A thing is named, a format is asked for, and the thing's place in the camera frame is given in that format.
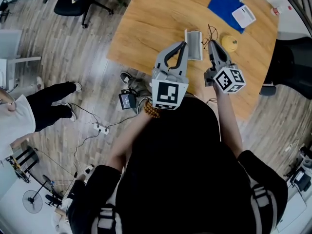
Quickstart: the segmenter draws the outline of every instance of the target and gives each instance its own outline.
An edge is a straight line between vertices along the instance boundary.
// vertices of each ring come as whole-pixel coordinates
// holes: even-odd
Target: yellow ball
[[[221,40],[221,44],[223,48],[229,53],[234,52],[238,47],[237,40],[231,35],[225,35]]]

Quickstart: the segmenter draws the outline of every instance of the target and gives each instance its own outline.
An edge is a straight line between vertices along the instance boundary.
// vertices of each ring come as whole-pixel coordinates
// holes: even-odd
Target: hand
[[[16,110],[16,103],[14,102],[12,105],[11,104],[7,104],[8,105],[8,110],[13,112]]]

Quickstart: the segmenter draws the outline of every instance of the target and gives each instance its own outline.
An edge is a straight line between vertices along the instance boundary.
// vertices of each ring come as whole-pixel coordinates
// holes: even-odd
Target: gray wood plank floor
[[[65,81],[79,81],[82,93],[75,93],[63,101],[74,102],[93,112],[104,125],[116,123],[134,116],[131,110],[121,109],[118,94],[125,88],[119,73],[126,70],[137,77],[150,79],[130,67],[124,67],[106,58],[114,32],[125,12],[117,0],[98,0],[115,10],[113,16],[96,6],[91,6],[87,19],[89,28],[82,29],[81,18],[61,17],[53,12],[57,0],[19,0],[11,6],[4,29],[23,30],[19,46],[22,57],[42,56],[42,61],[19,64],[16,70],[20,85],[29,85],[40,75],[45,86]],[[45,152],[71,174],[74,152],[78,141],[96,135],[95,122],[88,113],[76,109],[78,120],[59,120],[54,126],[36,133],[31,145]],[[130,120],[110,128],[109,135],[100,135],[87,140],[78,149],[78,158],[84,169],[87,164],[104,164],[115,137]],[[298,146],[309,136],[312,127],[312,103],[298,92],[279,86],[274,97],[260,97],[255,111],[247,121],[239,121],[245,149],[253,151],[281,176],[297,155],[294,145],[288,152],[287,146],[300,138]],[[73,176],[64,171],[47,156],[39,152],[40,164],[32,169],[35,177],[42,175],[55,180],[57,190],[66,190]],[[75,162],[79,173],[80,167]]]

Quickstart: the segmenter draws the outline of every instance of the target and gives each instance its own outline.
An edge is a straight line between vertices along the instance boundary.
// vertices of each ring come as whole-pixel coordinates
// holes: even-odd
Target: chair seat
[[[94,0],[79,0],[72,3],[72,0],[58,0],[54,12],[60,16],[77,17],[88,10]]]

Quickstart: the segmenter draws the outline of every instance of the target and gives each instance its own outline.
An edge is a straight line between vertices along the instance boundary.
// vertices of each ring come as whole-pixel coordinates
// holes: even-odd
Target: brown bead bracelet
[[[144,105],[144,111],[152,118],[160,118],[161,109],[153,107],[148,100]]]

